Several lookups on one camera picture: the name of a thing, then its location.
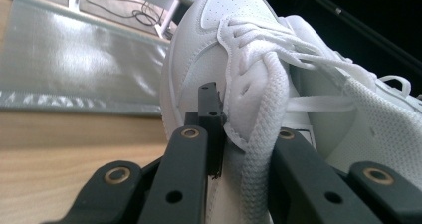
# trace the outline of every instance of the shoe upper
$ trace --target shoe upper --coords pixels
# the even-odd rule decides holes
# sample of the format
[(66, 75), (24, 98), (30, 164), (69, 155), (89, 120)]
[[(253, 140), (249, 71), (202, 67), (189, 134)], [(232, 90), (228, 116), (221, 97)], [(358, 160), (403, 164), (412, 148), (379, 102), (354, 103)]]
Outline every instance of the shoe upper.
[[(378, 161), (422, 188), (422, 145), (410, 144), (422, 138), (420, 112), (383, 98), (390, 95), (377, 92), (374, 74), (331, 50), (300, 17), (278, 18), (265, 0), (197, 0), (162, 70), (167, 135), (197, 111), (197, 89), (209, 82), (217, 85), (233, 143), (222, 178), (210, 181), (207, 223), (269, 222), (268, 167), (282, 126), (308, 130), (307, 140), (344, 171), (359, 160)], [(379, 125), (385, 120), (392, 127)], [(398, 144), (383, 136), (407, 124), (412, 134), (403, 148), (386, 150)], [(401, 165), (395, 154), (411, 161)]]

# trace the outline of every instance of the wooden table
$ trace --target wooden table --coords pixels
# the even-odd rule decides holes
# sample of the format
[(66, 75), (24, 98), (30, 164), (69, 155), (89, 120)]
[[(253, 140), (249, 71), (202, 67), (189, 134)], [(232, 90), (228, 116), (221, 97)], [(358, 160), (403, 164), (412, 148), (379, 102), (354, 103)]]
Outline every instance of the wooden table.
[[(0, 49), (11, 5), (0, 0)], [(0, 111), (0, 223), (58, 220), (98, 168), (144, 166), (166, 143), (160, 118)]]

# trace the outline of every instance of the mounting hole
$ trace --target mounting hole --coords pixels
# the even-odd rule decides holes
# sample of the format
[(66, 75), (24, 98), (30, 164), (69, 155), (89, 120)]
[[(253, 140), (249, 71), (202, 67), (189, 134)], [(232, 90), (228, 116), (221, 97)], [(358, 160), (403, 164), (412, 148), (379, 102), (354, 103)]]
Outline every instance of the mounting hole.
[(171, 204), (180, 202), (182, 199), (183, 194), (180, 191), (171, 191), (165, 196), (165, 200)]
[(363, 169), (363, 174), (371, 181), (381, 185), (391, 185), (394, 183), (394, 178), (386, 171), (375, 167), (367, 167)]
[(115, 167), (105, 174), (105, 183), (116, 185), (125, 182), (130, 177), (127, 167)]
[(340, 197), (340, 195), (338, 195), (335, 192), (326, 192), (324, 196), (326, 200), (328, 200), (331, 203), (334, 203), (334, 204), (342, 203), (342, 198)]
[(282, 129), (279, 132), (279, 137), (282, 139), (293, 139), (295, 137), (295, 134), (288, 130)]
[(182, 136), (187, 137), (187, 138), (194, 138), (197, 137), (199, 135), (199, 131), (198, 129), (195, 128), (186, 128), (183, 129), (182, 131)]

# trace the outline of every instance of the shoelace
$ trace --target shoelace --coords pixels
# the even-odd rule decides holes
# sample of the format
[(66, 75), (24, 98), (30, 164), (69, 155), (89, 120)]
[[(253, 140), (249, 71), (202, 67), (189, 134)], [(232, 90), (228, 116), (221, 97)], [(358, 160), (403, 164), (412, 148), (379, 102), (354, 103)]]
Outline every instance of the shoelace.
[[(302, 69), (317, 70), (324, 67), (335, 67), (375, 91), (376, 76), (374, 74), (354, 64), (351, 59), (344, 58), (338, 52), (334, 52), (338, 60), (324, 57), (320, 48), (304, 42), (295, 36), (289, 28), (274, 23), (251, 21), (251, 19), (242, 17), (232, 18), (228, 25), (234, 28), (234, 37), (240, 39), (239, 48), (244, 48), (257, 40), (277, 44), (274, 47), (267, 47), (267, 51), (251, 53), (245, 64), (254, 64), (261, 59), (263, 53), (276, 52), (279, 59)], [(379, 80), (382, 82), (397, 80), (402, 84), (402, 97), (406, 98), (410, 94), (410, 82), (402, 77), (386, 76)], [(288, 103), (288, 111), (291, 112), (343, 112), (353, 109), (352, 101), (343, 96), (297, 97), (290, 98)]]

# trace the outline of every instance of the cable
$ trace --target cable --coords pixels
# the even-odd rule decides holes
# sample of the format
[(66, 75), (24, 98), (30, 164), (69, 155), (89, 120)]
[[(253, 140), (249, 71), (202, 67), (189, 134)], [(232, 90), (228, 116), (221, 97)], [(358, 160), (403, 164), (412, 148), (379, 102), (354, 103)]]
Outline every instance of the cable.
[[(139, 1), (135, 1), (135, 0), (116, 0), (116, 1), (122, 1), (122, 2), (131, 2), (131, 3), (136, 3), (136, 4), (140, 4), (140, 5), (142, 5), (142, 7), (141, 7), (141, 11), (144, 13), (144, 14), (147, 14), (147, 11), (146, 11), (146, 9), (149, 9), (149, 11), (150, 11), (150, 13), (153, 13), (155, 16), (157, 16), (158, 17), (158, 13), (157, 12), (155, 12), (155, 10), (153, 10), (149, 5), (148, 5), (148, 3), (146, 2), (146, 1), (144, 1), (143, 3), (142, 2), (139, 2)], [(159, 15), (159, 18), (157, 19), (157, 20), (155, 20), (154, 19), (154, 23), (155, 24), (158, 24), (160, 21), (161, 21), (161, 18), (162, 18), (162, 15), (164, 14), (164, 9), (162, 9), (162, 11), (161, 11), (161, 15)]]
[[(117, 1), (122, 1), (122, 2), (131, 2), (131, 3), (136, 3), (136, 4), (140, 4), (140, 5), (142, 5), (141, 6), (141, 8), (140, 8), (140, 10), (132, 10), (132, 12), (131, 12), (131, 16), (124, 16), (124, 15), (120, 15), (120, 14), (117, 14), (117, 13), (115, 13), (115, 12), (113, 12), (113, 11), (111, 11), (110, 9), (108, 9), (108, 8), (106, 8), (106, 7), (104, 7), (104, 6), (102, 6), (102, 5), (100, 5), (100, 4), (98, 4), (98, 3), (95, 3), (95, 2), (93, 2), (93, 1), (91, 1), (91, 0), (86, 0), (89, 4), (91, 4), (91, 5), (94, 5), (94, 6), (96, 6), (96, 7), (99, 7), (99, 8), (101, 8), (101, 9), (103, 9), (103, 10), (105, 10), (105, 11), (107, 11), (107, 12), (109, 12), (109, 13), (111, 13), (111, 14), (113, 14), (114, 16), (117, 16), (117, 17), (119, 17), (119, 18), (123, 18), (123, 19), (130, 19), (130, 18), (135, 18), (139, 23), (141, 23), (142, 25), (144, 25), (144, 26), (148, 26), (148, 27), (152, 27), (152, 26), (154, 26), (154, 25), (156, 25), (156, 24), (159, 24), (159, 22), (161, 21), (161, 18), (162, 18), (162, 15), (163, 15), (163, 13), (164, 13), (164, 9), (162, 9), (162, 12), (161, 12), (161, 15), (158, 15), (158, 13), (157, 12), (155, 12), (148, 4), (147, 4), (147, 2), (145, 1), (145, 2), (138, 2), (138, 1), (134, 1), (134, 0), (117, 0)], [(152, 13), (153, 15), (155, 15), (155, 17), (153, 17), (152, 15), (149, 15), (148, 14), (148, 9), (149, 9), (149, 13)], [(146, 20), (148, 20), (148, 22), (144, 22), (144, 21), (142, 21), (140, 18), (146, 18)]]

